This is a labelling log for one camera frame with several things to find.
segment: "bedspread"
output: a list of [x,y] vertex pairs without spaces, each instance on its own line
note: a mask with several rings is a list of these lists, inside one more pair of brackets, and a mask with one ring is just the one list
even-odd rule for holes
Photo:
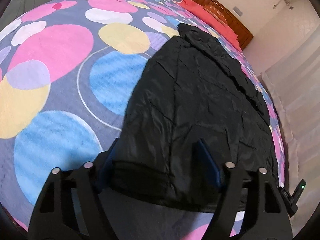
[[[269,96],[244,55],[179,1],[54,0],[0,33],[0,202],[23,227],[52,168],[78,168],[119,136],[147,60],[178,35],[181,22],[218,38],[262,92],[283,185],[284,151]],[[212,218],[110,189],[101,199],[119,239],[198,240]]]

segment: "wooden headboard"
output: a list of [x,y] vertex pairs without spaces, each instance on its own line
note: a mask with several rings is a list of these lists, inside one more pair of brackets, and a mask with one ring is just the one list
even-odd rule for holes
[[220,10],[227,20],[229,27],[238,35],[238,41],[240,43],[240,48],[244,49],[249,42],[252,40],[253,35],[250,31],[239,21],[239,19],[234,16],[227,8],[225,8],[217,0],[193,0],[196,3],[204,5],[213,5],[218,10]]

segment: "blue circle pattern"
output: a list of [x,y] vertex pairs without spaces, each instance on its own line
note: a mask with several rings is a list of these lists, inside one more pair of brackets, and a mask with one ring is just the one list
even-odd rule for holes
[[140,55],[119,51],[99,58],[89,76],[90,87],[97,100],[110,111],[123,116],[147,61]]
[[17,181],[34,205],[54,167],[77,169],[101,151],[95,133],[80,117],[64,111],[41,112],[16,137],[13,156]]
[[178,27],[178,25],[181,23],[177,19],[171,17],[171,16],[166,16],[167,20],[171,22],[174,26]]

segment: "screw head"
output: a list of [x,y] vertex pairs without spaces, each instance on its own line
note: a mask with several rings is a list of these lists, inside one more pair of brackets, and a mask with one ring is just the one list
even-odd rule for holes
[[53,174],[58,174],[60,172],[60,168],[53,168],[51,171]]
[[236,166],[233,162],[227,162],[225,165],[229,169],[233,169]]
[[267,169],[266,168],[259,168],[259,172],[260,173],[262,173],[262,174],[267,174],[268,173],[268,171],[267,171]]
[[83,164],[83,166],[86,168],[86,169],[89,169],[93,166],[93,163],[92,162],[86,162],[85,164]]

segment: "pillow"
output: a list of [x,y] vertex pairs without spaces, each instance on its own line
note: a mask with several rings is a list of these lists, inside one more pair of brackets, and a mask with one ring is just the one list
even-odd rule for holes
[[228,25],[226,18],[217,8],[212,5],[205,5],[203,8],[214,18],[216,18],[221,24]]
[[179,4],[182,8],[194,14],[200,20],[202,20],[210,27],[215,29],[221,36],[227,39],[239,52],[242,52],[239,45],[239,41],[237,40],[238,35],[235,34],[235,32],[228,25],[221,24],[220,22],[218,22],[216,18],[212,17],[212,15],[209,12],[204,10],[204,8],[200,4],[197,4],[193,0],[183,0]]

